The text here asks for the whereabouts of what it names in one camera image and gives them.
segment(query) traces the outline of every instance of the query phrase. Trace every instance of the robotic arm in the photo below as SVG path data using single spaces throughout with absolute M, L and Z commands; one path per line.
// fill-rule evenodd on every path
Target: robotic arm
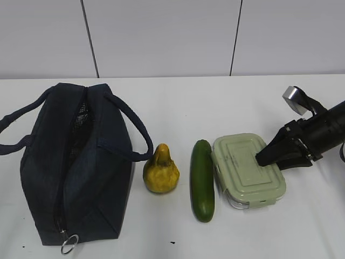
M 277 163 L 280 170 L 309 167 L 322 153 L 345 141 L 345 101 L 327 110 L 296 87 L 290 86 L 283 98 L 296 113 L 311 111 L 308 120 L 293 120 L 282 127 L 274 139 L 256 155 L 260 166 Z M 345 162 L 344 144 L 340 157 Z

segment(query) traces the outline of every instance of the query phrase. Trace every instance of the zipper pull ring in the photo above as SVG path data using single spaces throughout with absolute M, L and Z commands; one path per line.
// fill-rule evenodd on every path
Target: zipper pull ring
M 79 236 L 77 234 L 74 234 L 72 236 L 68 236 L 66 230 L 64 230 L 64 229 L 61 230 L 61 234 L 63 235 L 64 240 L 65 240 L 61 246 L 61 254 L 62 255 L 68 255 L 75 248 L 75 246 L 78 244 Z M 67 243 L 73 238 L 75 238 L 75 242 L 74 242 L 73 246 L 68 251 L 64 251 L 64 248 L 67 245 Z

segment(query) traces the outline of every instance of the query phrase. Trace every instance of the table surface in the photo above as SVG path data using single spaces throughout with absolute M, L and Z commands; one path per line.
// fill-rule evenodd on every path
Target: table surface
M 197 140 L 255 133 L 270 142 L 281 126 L 300 118 L 281 97 L 289 85 L 331 108 L 345 100 L 345 75 L 0 80 L 0 117 L 61 81 L 109 84 L 143 120 L 154 145 L 169 145 L 181 173 L 173 192 L 154 195 L 142 180 L 144 162 L 138 162 L 119 239 L 80 244 L 67 257 L 345 258 L 345 164 L 339 148 L 312 167 L 283 171 L 287 192 L 269 207 L 237 210 L 216 192 L 215 214 L 205 224 L 194 218 L 189 197 Z M 0 143 L 13 144 L 31 132 L 38 111 L 13 123 Z M 144 152 L 143 139 L 127 125 L 134 149 Z M 20 185 L 22 154 L 0 157 L 0 258 L 61 258 L 59 247 L 41 245 Z

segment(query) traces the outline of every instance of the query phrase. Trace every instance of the food container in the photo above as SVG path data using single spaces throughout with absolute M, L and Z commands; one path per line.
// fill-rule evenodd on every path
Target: food container
M 261 167 L 255 159 L 265 146 L 261 137 L 249 133 L 224 136 L 213 144 L 218 180 L 233 207 L 264 207 L 284 195 L 285 179 L 277 164 Z

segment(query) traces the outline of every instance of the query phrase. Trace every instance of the green cucumber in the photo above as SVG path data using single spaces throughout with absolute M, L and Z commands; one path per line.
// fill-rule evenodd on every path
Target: green cucumber
M 199 140 L 193 148 L 190 163 L 190 195 L 192 209 L 201 222 L 209 222 L 215 212 L 211 145 Z

